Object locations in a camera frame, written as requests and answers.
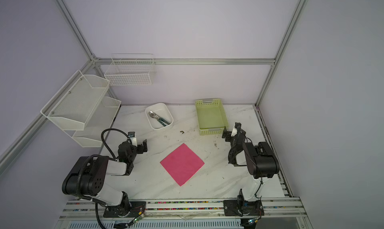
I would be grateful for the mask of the spoon with teal handle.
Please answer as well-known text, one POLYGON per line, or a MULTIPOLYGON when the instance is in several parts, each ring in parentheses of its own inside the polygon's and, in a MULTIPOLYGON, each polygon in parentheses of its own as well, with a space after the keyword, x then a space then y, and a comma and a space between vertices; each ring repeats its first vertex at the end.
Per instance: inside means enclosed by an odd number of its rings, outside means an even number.
POLYGON ((157 114, 155 114, 154 112, 149 111, 149 115, 150 115, 151 118, 156 119, 163 126, 165 125, 164 122, 160 119, 160 117, 157 114))

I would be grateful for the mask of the fork with teal handle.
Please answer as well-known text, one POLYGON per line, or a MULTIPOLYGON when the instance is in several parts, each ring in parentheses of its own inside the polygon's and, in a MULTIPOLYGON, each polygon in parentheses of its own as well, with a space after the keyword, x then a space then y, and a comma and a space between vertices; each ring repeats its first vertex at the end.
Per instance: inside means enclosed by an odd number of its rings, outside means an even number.
POLYGON ((160 116, 156 116, 156 119, 163 125, 170 125, 171 123, 168 122, 167 120, 165 120, 164 118, 160 117, 160 116))

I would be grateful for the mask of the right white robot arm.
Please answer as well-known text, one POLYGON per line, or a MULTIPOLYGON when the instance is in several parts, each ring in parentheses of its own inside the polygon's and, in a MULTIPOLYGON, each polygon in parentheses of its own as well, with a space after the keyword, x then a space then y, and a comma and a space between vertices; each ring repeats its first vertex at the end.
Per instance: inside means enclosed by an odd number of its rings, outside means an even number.
POLYGON ((245 164, 243 166, 248 169, 256 183, 251 187, 249 193, 245 194, 240 189, 235 200, 223 202, 225 216, 262 217, 265 214, 261 196, 262 189, 268 179, 280 172, 280 164, 275 153, 267 142, 253 144, 252 140, 247 137, 246 131, 242 129, 241 123, 235 123, 232 131, 224 128, 222 138, 231 144, 228 154, 229 164, 240 167, 237 155, 244 153, 245 164))

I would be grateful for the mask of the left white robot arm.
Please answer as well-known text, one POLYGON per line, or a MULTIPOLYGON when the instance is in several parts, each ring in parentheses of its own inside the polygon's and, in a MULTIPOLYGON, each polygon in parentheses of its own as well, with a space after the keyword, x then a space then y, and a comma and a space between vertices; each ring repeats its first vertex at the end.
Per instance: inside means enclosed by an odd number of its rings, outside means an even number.
POLYGON ((101 132, 102 143, 111 156, 91 155, 80 157, 62 184, 62 192, 81 200, 94 202, 105 207, 118 217, 126 217, 133 210, 126 192, 119 191, 105 182, 107 176, 129 176, 134 168, 134 160, 138 154, 148 151, 148 141, 138 144, 135 132, 125 133, 110 128, 101 132), (106 143, 105 133, 116 131, 123 134, 126 140, 118 147, 115 155, 106 143))

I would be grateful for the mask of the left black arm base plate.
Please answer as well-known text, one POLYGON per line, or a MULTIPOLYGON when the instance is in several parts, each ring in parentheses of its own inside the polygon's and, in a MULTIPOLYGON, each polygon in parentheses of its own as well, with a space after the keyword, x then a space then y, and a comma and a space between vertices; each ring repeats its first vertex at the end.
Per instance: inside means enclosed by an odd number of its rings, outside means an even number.
POLYGON ((144 213, 147 203, 145 201, 130 201, 127 206, 106 207, 104 218, 136 218, 144 213))

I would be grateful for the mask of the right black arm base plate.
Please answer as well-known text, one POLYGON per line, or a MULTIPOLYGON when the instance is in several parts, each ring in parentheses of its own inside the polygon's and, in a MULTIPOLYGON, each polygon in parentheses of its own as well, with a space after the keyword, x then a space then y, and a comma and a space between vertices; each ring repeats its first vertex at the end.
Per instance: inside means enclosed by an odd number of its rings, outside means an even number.
POLYGON ((264 216, 264 207, 261 200, 254 202, 237 200, 224 200, 225 216, 264 216))

